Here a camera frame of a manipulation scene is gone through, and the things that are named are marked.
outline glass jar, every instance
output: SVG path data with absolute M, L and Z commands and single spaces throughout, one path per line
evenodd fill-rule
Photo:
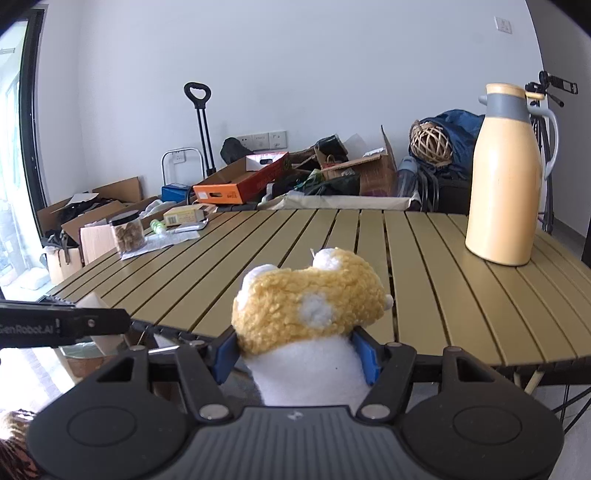
M 109 223 L 120 254 L 133 252 L 145 245 L 144 227 L 137 210 L 121 213 L 113 217 Z

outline table slat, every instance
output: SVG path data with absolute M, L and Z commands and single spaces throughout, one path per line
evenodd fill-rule
M 591 282 L 591 269 L 581 262 L 580 259 L 576 258 L 563 244 L 542 230 L 536 231 L 535 234 L 538 238 L 541 238 L 549 246 L 554 248 L 560 255 L 564 257 L 565 260 L 567 260 L 574 268 L 576 268 L 579 273 L 581 273 L 581 275 Z
M 199 259 L 178 273 L 134 314 L 134 318 L 158 323 L 213 267 L 273 214 L 269 211 L 242 213 L 250 213 L 250 218 L 234 229 L 231 235 L 226 235 Z
M 335 220 L 336 212 L 336 210 L 317 210 L 283 265 L 279 267 L 292 270 L 310 267 L 313 260 L 310 250 L 317 252 L 322 249 Z
M 447 215 L 430 213 L 428 218 L 470 284 L 504 362 L 508 365 L 543 363 L 530 331 L 486 263 L 466 249 L 465 237 Z
M 114 264 L 111 268 L 105 270 L 100 275 L 89 280 L 81 288 L 69 295 L 67 300 L 77 302 L 86 297 L 91 291 L 94 291 L 99 297 L 109 292 L 113 287 L 124 281 L 130 275 L 137 272 L 140 268 L 152 261 L 154 258 L 162 255 L 166 250 L 156 250 L 144 255 L 133 258 L 134 261 L 122 261 L 120 264 Z
M 259 265 L 281 265 L 313 215 L 314 210 L 297 210 L 207 311 L 194 331 L 202 335 L 220 335 L 230 325 L 232 303 L 242 286 L 244 275 Z
M 467 217 L 449 215 L 449 218 L 465 236 L 468 226 Z M 507 295 L 509 295 L 524 322 L 528 325 L 544 357 L 550 362 L 576 357 L 570 342 L 554 320 L 554 317 L 540 302 L 540 299 L 517 269 L 492 262 L 487 262 L 487 264 Z
M 531 261 L 554 285 L 579 316 L 587 330 L 591 331 L 591 304 L 567 277 L 536 247 L 531 251 Z
M 164 266 L 150 278 L 140 284 L 134 291 L 115 305 L 115 308 L 125 309 L 130 315 L 134 315 L 145 303 L 164 288 L 179 272 L 191 265 L 207 250 L 215 246 L 222 238 L 237 228 L 242 222 L 252 215 L 252 212 L 241 212 L 232 216 L 228 221 L 213 229 L 211 223 L 203 230 L 199 241 L 177 256 L 168 265 Z
M 326 248 L 342 248 L 354 252 L 358 226 L 359 210 L 340 210 Z
M 542 240 L 541 237 L 534 238 L 534 245 L 558 268 L 572 284 L 591 301 L 591 283 L 579 270 L 573 267 L 572 263 L 560 255 L 554 248 Z
M 501 357 L 472 292 L 425 214 L 408 212 L 408 221 L 425 259 L 452 345 L 462 347 L 489 365 Z
M 224 292 L 270 238 L 289 220 L 294 210 L 280 210 L 245 238 L 210 273 L 203 277 L 160 324 L 192 330 L 203 314 Z
M 356 253 L 373 267 L 386 293 L 393 294 L 390 291 L 384 219 L 381 210 L 361 211 Z M 395 336 L 392 310 L 385 311 L 382 318 L 365 329 L 379 343 L 393 342 Z
M 80 277 L 75 279 L 72 283 L 70 283 L 65 288 L 61 289 L 59 293 L 56 294 L 56 297 L 65 300 L 69 295 L 72 295 L 78 288 L 83 287 L 88 281 L 95 278 L 97 275 L 100 275 L 105 270 L 111 268 L 113 270 L 113 265 L 119 265 L 121 261 L 119 260 L 119 254 L 115 254 L 112 257 L 108 258 L 104 262 L 101 262 L 95 268 L 91 270 L 87 270 L 83 272 Z
M 591 335 L 564 297 L 554 288 L 533 263 L 518 267 L 541 302 L 546 306 L 566 335 L 578 356 L 591 355 Z
M 443 320 L 423 259 L 404 212 L 384 212 L 394 277 L 398 338 L 423 355 L 447 346 Z
M 150 228 L 144 230 L 144 235 L 149 235 L 151 231 L 152 229 Z M 102 273 L 107 268 L 111 267 L 114 264 L 120 265 L 121 262 L 119 262 L 119 259 L 119 253 L 115 249 L 105 253 L 104 255 L 101 255 L 99 258 L 97 258 L 87 266 L 83 267 L 81 270 L 71 275 L 70 277 L 65 279 L 60 285 L 55 287 L 59 288 L 59 294 L 56 294 L 56 296 L 62 300 L 65 299 L 68 295 L 71 295 L 74 291 L 76 291 L 78 288 L 84 285 L 87 281 Z
M 114 288 L 110 290 L 105 289 L 105 293 L 101 295 L 102 300 L 109 306 L 113 307 L 121 300 L 123 300 L 127 295 L 133 292 L 136 288 L 138 288 L 144 281 L 155 275 L 159 272 L 160 269 L 166 267 L 170 262 L 172 262 L 175 258 L 180 256 L 184 251 L 191 248 L 193 245 L 198 243 L 201 239 L 205 236 L 209 235 L 213 232 L 217 227 L 222 225 L 223 223 L 227 222 L 230 218 L 234 217 L 236 213 L 228 213 L 227 215 L 221 217 L 212 217 L 207 225 L 207 227 L 199 232 L 200 238 L 197 240 L 189 240 L 187 242 L 183 242 L 178 245 L 173 245 L 169 249 L 166 250 L 162 255 L 159 255 L 157 258 L 154 258 L 151 262 L 147 265 L 142 267 L 137 272 L 133 273 L 125 279 L 125 281 L 119 283 Z
M 97 258 L 93 262 L 89 263 L 84 268 L 82 268 L 79 271 L 77 271 L 76 273 L 70 275 L 68 278 L 66 278 L 59 285 L 56 285 L 55 287 L 53 287 L 49 292 L 47 292 L 47 295 L 57 295 L 64 288 L 66 288 L 68 285 L 71 285 L 72 283 L 74 283 L 74 281 L 78 280 L 82 275 L 86 275 L 86 274 L 90 273 L 90 271 L 92 269 L 94 269 L 95 267 L 97 267 L 101 263 L 103 263 L 107 260 L 112 260 L 111 263 L 109 263 L 109 265 L 112 265 L 118 259 L 119 259 L 119 254 L 116 253 L 116 251 L 114 251 L 114 250 L 111 250 L 111 251 L 105 253 L 104 255 L 101 255 L 99 258 Z

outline yellow plush toy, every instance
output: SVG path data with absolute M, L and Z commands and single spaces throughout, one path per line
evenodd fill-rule
M 356 411 L 369 387 L 348 335 L 393 304 L 371 266 L 338 248 L 321 250 L 305 270 L 263 265 L 249 272 L 232 325 L 265 404 Z

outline yellow thermos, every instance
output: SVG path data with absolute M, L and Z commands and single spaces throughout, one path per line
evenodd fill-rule
M 558 124 L 547 108 L 528 105 L 525 92 L 507 83 L 489 83 L 486 116 L 474 149 L 472 199 L 466 247 L 481 258 L 502 265 L 530 260 L 540 204 L 543 165 L 530 113 L 547 116 L 554 125 L 555 147 L 547 179 L 558 153 Z

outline tripod head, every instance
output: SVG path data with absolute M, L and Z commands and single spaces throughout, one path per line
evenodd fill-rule
M 561 108 L 564 107 L 564 102 L 556 95 L 548 93 L 548 87 L 552 86 L 565 92 L 569 92 L 573 95 L 579 94 L 579 86 L 576 83 L 569 82 L 568 80 L 551 75 L 545 70 L 540 72 L 539 79 L 539 83 L 529 82 L 527 85 L 525 85 L 525 90 L 527 92 L 542 93 L 543 95 L 547 95 L 552 98 L 552 100 L 555 101 Z

